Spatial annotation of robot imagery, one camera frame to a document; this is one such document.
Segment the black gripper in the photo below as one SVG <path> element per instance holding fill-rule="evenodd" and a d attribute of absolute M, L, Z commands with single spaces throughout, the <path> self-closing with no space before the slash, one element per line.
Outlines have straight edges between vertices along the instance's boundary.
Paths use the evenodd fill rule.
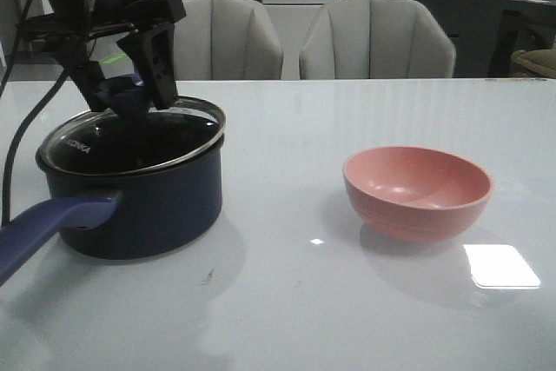
<path fill-rule="evenodd" d="M 49 15 L 21 17 L 17 29 L 27 42 L 52 37 L 88 39 L 126 32 L 118 47 L 131 59 L 150 101 L 167 109 L 177 100 L 174 72 L 175 24 L 186 16 L 182 0 L 48 0 Z M 100 63 L 85 47 L 62 47 L 56 61 L 77 86 L 89 109 L 107 109 L 98 97 L 105 80 Z"/>

